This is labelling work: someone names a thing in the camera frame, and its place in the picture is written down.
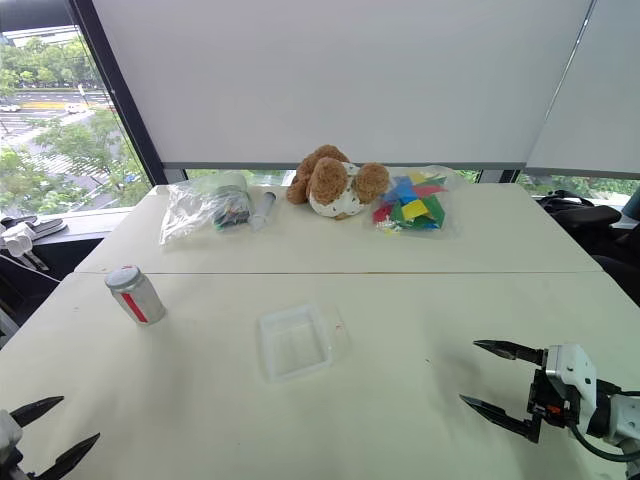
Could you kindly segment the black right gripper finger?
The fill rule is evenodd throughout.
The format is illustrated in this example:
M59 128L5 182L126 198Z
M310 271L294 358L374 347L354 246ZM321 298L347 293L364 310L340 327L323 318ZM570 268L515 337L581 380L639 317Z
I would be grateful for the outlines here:
M523 360L535 365L542 365L545 358L544 349L533 349L510 341L475 340L473 344L507 360Z
M520 435L532 443L539 441L542 423L539 414L532 414L529 419L518 420L509 416L504 409L482 400L466 395L460 395L459 398L492 424Z

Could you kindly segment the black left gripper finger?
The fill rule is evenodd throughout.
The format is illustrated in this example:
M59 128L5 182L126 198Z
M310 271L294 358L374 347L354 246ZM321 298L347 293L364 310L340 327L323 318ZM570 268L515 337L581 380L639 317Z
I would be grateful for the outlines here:
M99 439L100 434L96 433L95 435L77 443L61 454L50 468L40 474L29 473L28 478L34 480L62 479L80 463Z
M20 427L25 427L45 415L63 400L64 396L47 397L11 411L10 416Z

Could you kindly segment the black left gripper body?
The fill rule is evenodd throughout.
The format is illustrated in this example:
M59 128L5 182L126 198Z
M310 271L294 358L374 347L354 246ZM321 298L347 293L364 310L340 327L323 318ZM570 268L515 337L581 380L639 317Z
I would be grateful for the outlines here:
M0 479L1 480L25 480L26 474L19 467L23 455L15 448L1 451Z

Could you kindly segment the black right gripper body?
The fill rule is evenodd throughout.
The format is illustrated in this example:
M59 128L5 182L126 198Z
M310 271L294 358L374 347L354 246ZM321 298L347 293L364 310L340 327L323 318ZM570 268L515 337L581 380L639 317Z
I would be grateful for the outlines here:
M560 389L539 369L534 372L530 385L527 412L532 425L540 428L542 422L564 428L569 423L579 424L581 396L575 386Z

